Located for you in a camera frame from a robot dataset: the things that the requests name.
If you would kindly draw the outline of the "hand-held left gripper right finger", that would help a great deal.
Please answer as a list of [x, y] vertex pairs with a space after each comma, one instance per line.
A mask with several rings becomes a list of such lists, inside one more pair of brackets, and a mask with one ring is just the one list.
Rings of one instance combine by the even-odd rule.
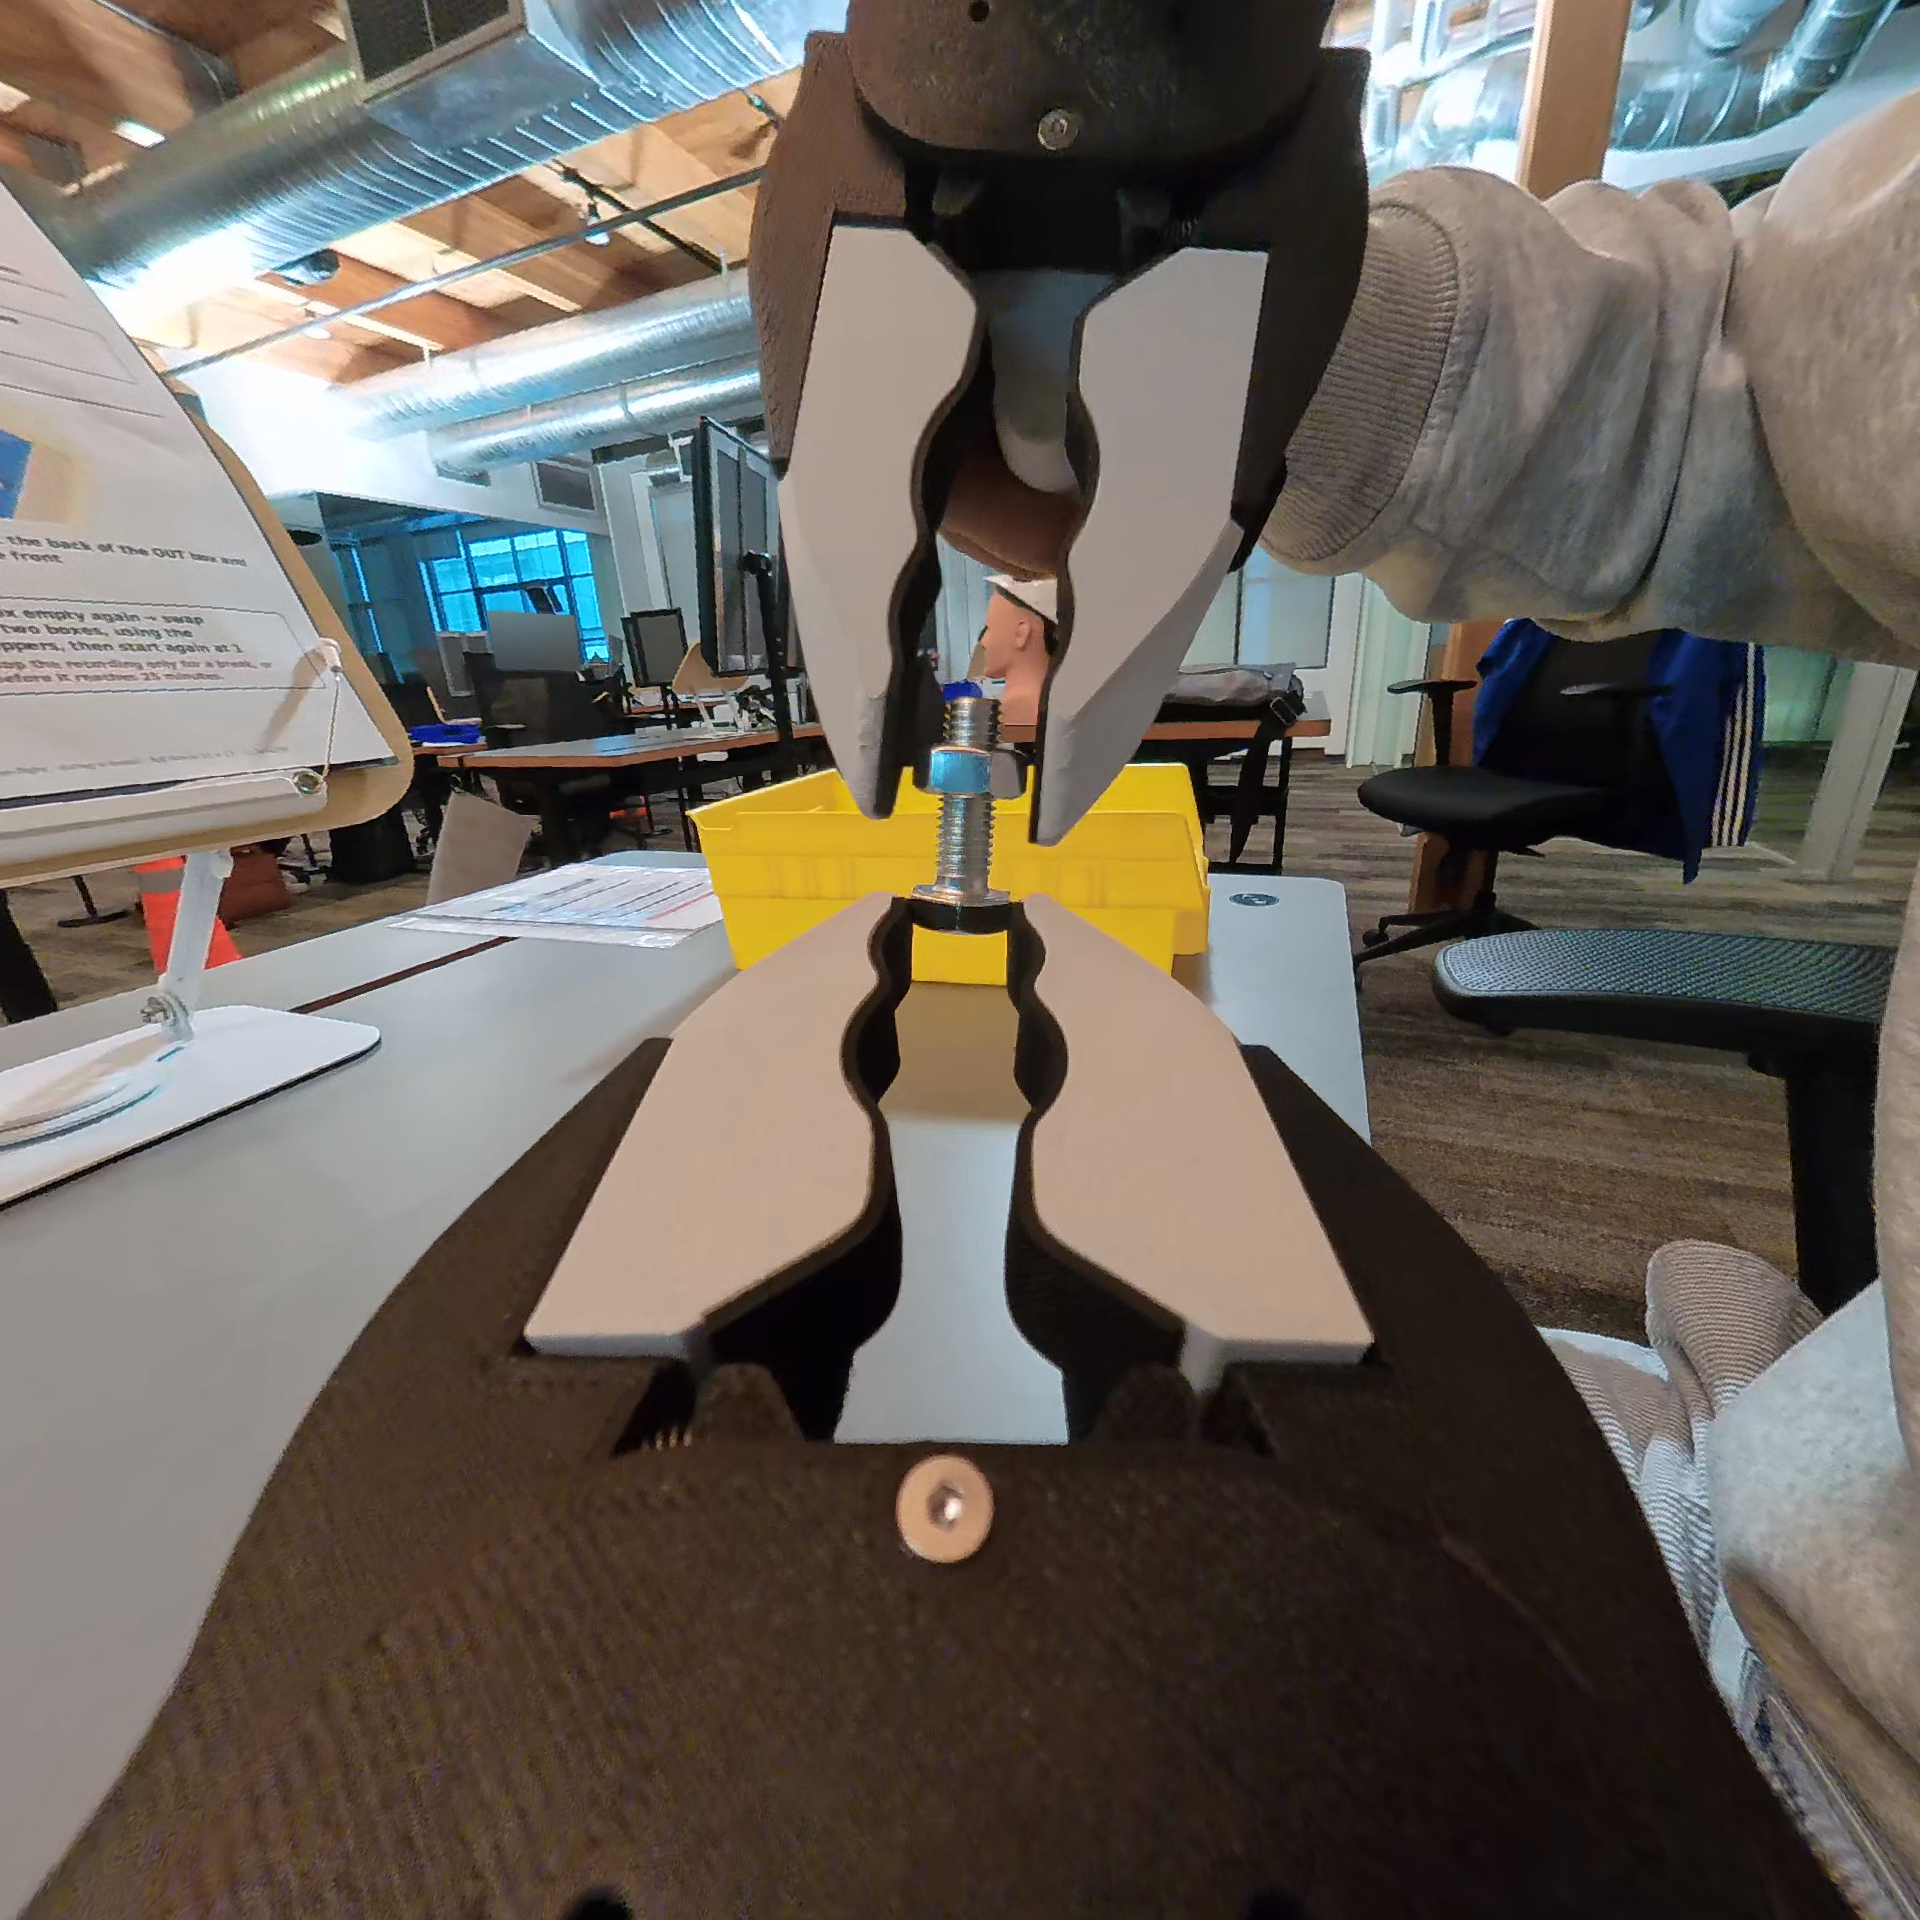
[[1359, 1361], [1373, 1330], [1235, 1033], [1068, 905], [1008, 932], [1027, 1100], [1008, 1303], [1063, 1375]]

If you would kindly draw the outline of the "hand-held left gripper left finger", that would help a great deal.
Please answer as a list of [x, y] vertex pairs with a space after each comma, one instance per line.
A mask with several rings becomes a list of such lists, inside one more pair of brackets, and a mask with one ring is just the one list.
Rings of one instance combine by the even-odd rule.
[[895, 1029], [898, 932], [898, 897], [857, 897], [680, 1024], [527, 1318], [532, 1350], [705, 1361], [874, 1240], [896, 1181], [857, 1042]]

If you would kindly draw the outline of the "silver threaded bolt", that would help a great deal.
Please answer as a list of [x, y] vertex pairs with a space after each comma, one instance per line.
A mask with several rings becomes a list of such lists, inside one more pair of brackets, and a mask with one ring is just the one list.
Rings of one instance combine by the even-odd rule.
[[[940, 743], [1004, 744], [1000, 702], [983, 692], [948, 702], [944, 736], [935, 744]], [[935, 878], [914, 893], [917, 921], [968, 937], [1007, 930], [1011, 897], [992, 887], [995, 822], [1001, 800], [935, 800], [940, 801]]]

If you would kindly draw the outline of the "person's right forearm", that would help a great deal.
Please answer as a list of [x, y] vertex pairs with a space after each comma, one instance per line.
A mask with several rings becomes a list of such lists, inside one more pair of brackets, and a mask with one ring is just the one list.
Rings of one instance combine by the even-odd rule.
[[1919, 658], [1919, 98], [1699, 181], [1373, 191], [1261, 542], [1418, 620]]

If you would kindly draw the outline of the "person's right hand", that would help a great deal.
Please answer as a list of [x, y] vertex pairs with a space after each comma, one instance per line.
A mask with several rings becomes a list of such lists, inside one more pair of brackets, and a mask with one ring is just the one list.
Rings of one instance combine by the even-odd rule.
[[983, 567], [1020, 578], [1060, 572], [1082, 520], [1079, 495], [1029, 486], [1001, 457], [991, 426], [973, 432], [944, 503], [943, 536]]

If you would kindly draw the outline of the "yellow plastic bin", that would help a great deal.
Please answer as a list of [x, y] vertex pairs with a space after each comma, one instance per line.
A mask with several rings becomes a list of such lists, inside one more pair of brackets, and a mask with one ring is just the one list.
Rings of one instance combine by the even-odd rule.
[[[1045, 893], [1147, 962], [1209, 949], [1209, 862], [1194, 789], [1172, 764], [1120, 770], [1056, 847], [1029, 838], [1029, 798], [996, 801], [992, 885]], [[908, 895], [937, 857], [940, 805], [904, 778], [885, 820], [837, 772], [698, 807], [691, 822], [740, 968], [871, 893]]]

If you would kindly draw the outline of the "laminated paper sheet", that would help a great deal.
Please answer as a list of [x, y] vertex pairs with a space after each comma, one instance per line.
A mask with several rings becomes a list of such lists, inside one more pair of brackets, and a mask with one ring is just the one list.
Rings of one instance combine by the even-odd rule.
[[671, 949], [723, 926], [706, 865], [581, 862], [396, 919], [397, 927], [484, 940]]

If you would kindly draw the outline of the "wooden office table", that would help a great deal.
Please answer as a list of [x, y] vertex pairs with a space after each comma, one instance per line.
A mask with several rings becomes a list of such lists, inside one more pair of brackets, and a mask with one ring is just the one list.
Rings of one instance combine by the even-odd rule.
[[699, 847], [693, 810], [708, 784], [728, 778], [777, 784], [828, 766], [826, 733], [802, 724], [791, 740], [776, 728], [666, 727], [613, 736], [583, 736], [520, 746], [460, 746], [443, 760], [465, 775], [491, 778], [505, 798], [528, 798], [549, 865], [593, 855], [625, 816], [629, 801], [650, 810], [656, 798], [680, 807], [685, 852]]

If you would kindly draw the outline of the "tan board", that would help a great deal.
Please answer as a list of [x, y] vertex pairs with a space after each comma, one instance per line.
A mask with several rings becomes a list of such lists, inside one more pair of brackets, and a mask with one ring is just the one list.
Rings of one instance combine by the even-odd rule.
[[443, 905], [513, 882], [536, 831], [536, 816], [455, 790], [442, 814], [426, 905]]

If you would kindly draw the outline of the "black office chair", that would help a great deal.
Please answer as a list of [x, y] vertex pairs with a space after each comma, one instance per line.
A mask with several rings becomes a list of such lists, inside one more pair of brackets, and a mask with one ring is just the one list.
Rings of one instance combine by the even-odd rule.
[[1521, 724], [1521, 764], [1428, 764], [1361, 781], [1373, 816], [1444, 842], [1441, 874], [1461, 880], [1477, 857], [1483, 872], [1465, 905], [1386, 916], [1361, 935], [1351, 965], [1457, 940], [1531, 930], [1503, 909], [1500, 855], [1527, 855], [1553, 836], [1594, 838], [1619, 824], [1650, 790], [1658, 760], [1648, 708], [1674, 688], [1661, 681], [1581, 681], [1523, 692], [1506, 720]]

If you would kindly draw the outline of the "white document stand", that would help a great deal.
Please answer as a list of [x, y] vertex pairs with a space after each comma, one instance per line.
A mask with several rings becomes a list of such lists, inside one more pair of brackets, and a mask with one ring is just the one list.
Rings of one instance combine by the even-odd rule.
[[[412, 743], [388, 698], [239, 461], [204, 430], [288, 569], [332, 669], [359, 695], [392, 756], [285, 772], [119, 786], [39, 801], [3, 800], [4, 882], [133, 869], [152, 857], [233, 852], [277, 836], [359, 824], [405, 790]], [[26, 1064], [3, 1081], [3, 1198], [69, 1184], [207, 1120], [351, 1064], [377, 1030], [257, 1005], [199, 1008], [209, 968], [177, 967], [147, 990], [135, 1021]]]

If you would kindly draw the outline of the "orange traffic cone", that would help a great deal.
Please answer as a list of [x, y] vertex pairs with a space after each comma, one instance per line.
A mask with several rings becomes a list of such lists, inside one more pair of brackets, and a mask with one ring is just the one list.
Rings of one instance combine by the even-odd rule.
[[165, 855], [135, 863], [137, 905], [155, 975], [177, 967], [217, 968], [241, 960], [223, 919], [233, 855]]

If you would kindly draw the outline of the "blue striped jacket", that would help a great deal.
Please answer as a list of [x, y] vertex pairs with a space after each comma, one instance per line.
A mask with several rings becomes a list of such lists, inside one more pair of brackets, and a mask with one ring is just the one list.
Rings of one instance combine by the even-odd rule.
[[1477, 766], [1601, 790], [1546, 836], [1665, 857], [1685, 882], [1709, 849], [1748, 836], [1767, 698], [1760, 646], [1688, 631], [1565, 639], [1517, 617], [1477, 669]]

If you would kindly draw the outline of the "printed instruction sheet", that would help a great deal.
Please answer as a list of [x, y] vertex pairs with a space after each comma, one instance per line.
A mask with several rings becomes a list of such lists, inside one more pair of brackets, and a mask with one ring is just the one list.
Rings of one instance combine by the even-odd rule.
[[3, 450], [4, 801], [394, 754], [199, 423], [12, 199]]

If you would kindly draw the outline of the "large silver ceiling duct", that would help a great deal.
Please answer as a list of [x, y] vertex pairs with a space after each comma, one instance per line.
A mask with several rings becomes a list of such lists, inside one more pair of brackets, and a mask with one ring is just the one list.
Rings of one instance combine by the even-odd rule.
[[344, 50], [71, 193], [16, 197], [89, 280], [277, 272], [801, 63], [847, 1], [347, 4]]

